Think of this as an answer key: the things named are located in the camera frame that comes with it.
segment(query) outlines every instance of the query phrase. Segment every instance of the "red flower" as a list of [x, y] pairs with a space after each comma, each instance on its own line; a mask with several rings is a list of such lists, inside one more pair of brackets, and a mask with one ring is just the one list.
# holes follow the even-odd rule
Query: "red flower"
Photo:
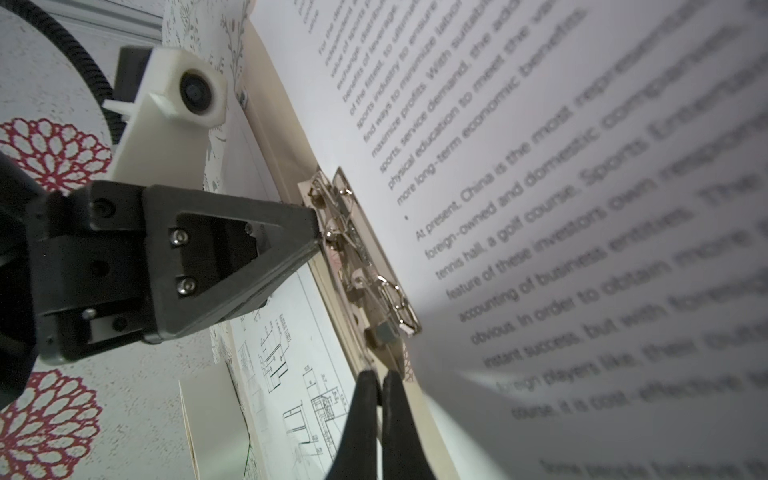
[[101, 431], [96, 392], [58, 370], [33, 372], [0, 412], [0, 478], [67, 478]]
[[69, 192], [104, 177], [112, 160], [94, 135], [44, 118], [0, 124], [0, 151], [48, 191]]

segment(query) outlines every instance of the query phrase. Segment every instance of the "clipboard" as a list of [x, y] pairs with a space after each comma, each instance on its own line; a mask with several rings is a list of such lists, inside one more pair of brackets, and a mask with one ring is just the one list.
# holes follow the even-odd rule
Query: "clipboard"
[[458, 479], [427, 398], [413, 374], [404, 339], [421, 325], [371, 231], [352, 185], [342, 171], [319, 171], [280, 78], [255, 28], [246, 22], [243, 74], [235, 92], [245, 91], [243, 109], [275, 180], [280, 198], [318, 213], [327, 235], [323, 252], [309, 261], [352, 373], [389, 369], [404, 380], [416, 429], [435, 476]]

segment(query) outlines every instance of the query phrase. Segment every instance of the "silver screw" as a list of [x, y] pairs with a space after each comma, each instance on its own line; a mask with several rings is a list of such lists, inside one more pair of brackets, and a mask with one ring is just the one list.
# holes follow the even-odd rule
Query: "silver screw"
[[93, 320], [94, 318], [96, 318], [96, 309], [87, 308], [83, 310], [81, 317], [83, 318], [83, 320]]
[[175, 228], [170, 232], [170, 244], [174, 247], [183, 247], [190, 241], [190, 234], [183, 228]]
[[179, 279], [179, 281], [176, 282], [176, 291], [181, 296], [187, 296], [187, 295], [193, 294], [196, 288], [197, 288], [197, 280], [195, 280], [191, 276], [186, 276], [182, 279]]

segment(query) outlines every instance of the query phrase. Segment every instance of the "camera lens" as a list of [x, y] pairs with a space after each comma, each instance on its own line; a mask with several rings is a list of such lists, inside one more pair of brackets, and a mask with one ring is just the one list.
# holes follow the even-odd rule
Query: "camera lens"
[[181, 100], [189, 111], [200, 114], [210, 107], [213, 95], [208, 83], [198, 74], [185, 73], [181, 77]]

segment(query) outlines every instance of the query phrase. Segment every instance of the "black triangular gripper frame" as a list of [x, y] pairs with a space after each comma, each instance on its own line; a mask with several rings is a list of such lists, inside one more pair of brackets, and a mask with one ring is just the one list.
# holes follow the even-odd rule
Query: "black triangular gripper frame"
[[[142, 201], [147, 269], [157, 323], [157, 338], [149, 335], [146, 340], [150, 342], [189, 335], [258, 308], [319, 249], [317, 218], [310, 208], [161, 185], [145, 188]], [[224, 225], [229, 220], [264, 226], [270, 232], [270, 248], [215, 284], [182, 296], [177, 292], [179, 279], [197, 267], [196, 261], [210, 258], [192, 256], [195, 250], [191, 247], [197, 241], [194, 232], [190, 232], [190, 250], [186, 251], [186, 247], [172, 245], [169, 234], [184, 219], [199, 217], [212, 219], [214, 223], [209, 226]], [[217, 237], [221, 229], [210, 230], [213, 237], [209, 243], [227, 241], [226, 236]], [[217, 247], [221, 251], [227, 245]]]

